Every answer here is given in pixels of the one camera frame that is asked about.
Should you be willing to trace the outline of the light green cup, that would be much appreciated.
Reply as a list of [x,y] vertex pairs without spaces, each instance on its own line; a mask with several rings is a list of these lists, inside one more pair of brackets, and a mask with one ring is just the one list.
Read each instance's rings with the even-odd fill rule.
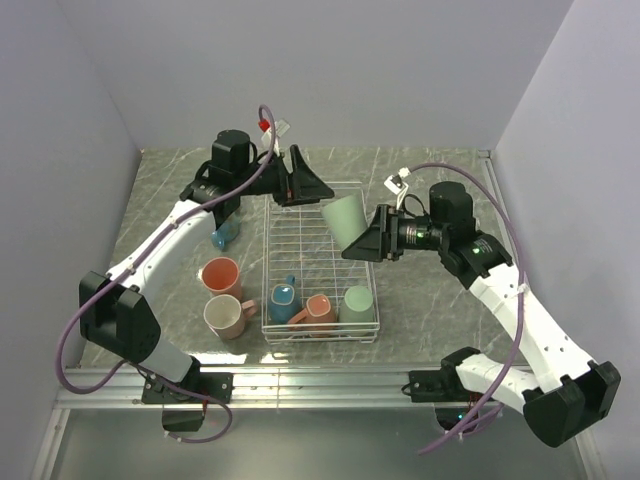
[[321,208],[321,214],[340,251],[344,251],[366,229],[362,199],[349,195]]

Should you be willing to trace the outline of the pale green tumbler cup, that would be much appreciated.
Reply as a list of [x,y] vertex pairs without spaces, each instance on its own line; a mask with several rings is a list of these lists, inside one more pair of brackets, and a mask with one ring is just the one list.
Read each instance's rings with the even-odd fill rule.
[[350,287],[341,301],[338,321],[351,328],[356,324],[372,323],[374,319],[374,297],[371,290],[362,285]]

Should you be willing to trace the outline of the salmon mug white inside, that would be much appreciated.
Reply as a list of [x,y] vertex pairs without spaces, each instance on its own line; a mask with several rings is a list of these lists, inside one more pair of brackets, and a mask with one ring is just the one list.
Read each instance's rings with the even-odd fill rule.
[[291,331],[302,331],[316,338],[328,337],[336,325],[336,313],[329,297],[324,294],[309,297],[303,309],[287,323]]

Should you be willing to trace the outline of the blue patterned mug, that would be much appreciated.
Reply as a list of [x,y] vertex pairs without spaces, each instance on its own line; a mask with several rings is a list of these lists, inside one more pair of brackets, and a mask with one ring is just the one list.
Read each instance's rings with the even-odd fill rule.
[[296,277],[288,275],[282,283],[278,283],[271,289],[268,314],[272,324],[285,325],[302,310],[301,298],[295,284]]

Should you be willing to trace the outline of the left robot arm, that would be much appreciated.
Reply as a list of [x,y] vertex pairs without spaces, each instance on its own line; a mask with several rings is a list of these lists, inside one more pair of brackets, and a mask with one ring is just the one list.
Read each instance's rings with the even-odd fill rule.
[[293,207],[331,199],[334,192],[306,164],[297,145],[287,156],[274,145],[259,153],[247,133],[220,132],[210,160],[200,166],[156,230],[107,273],[90,272],[81,280],[82,337],[166,379],[165,388],[177,401],[196,398],[202,381],[199,364],[163,339],[150,301],[181,259],[248,195],[267,195],[282,207]]

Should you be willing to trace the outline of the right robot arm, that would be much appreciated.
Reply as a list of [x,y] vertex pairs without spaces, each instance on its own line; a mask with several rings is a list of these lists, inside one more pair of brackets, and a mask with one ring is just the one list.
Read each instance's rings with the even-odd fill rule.
[[443,362],[440,386],[462,399],[471,391],[488,394],[520,412],[534,435],[558,447],[604,419],[621,383],[619,370],[599,363],[557,324],[526,285],[524,274],[502,243],[476,225],[473,200],[458,182],[429,190],[429,208],[420,216],[404,208],[408,186],[390,176],[386,187],[395,205],[377,207],[369,227],[342,256],[381,262],[407,250],[434,251],[441,264],[498,320],[530,367],[522,372],[475,349],[462,349]]

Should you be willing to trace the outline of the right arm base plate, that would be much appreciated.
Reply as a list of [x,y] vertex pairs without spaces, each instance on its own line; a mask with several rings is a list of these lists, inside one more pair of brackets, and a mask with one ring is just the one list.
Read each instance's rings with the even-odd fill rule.
[[401,392],[412,403],[472,402],[481,395],[466,390],[457,374],[450,369],[412,370]]

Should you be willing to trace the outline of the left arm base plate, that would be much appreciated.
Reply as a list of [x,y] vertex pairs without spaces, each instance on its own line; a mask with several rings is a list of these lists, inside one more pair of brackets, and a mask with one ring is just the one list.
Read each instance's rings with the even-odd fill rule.
[[[195,382],[183,382],[179,387],[228,404],[232,396],[233,374],[205,372],[201,373]],[[201,402],[201,399],[179,393],[153,379],[145,381],[141,397],[141,403],[145,405],[196,404],[198,402]]]

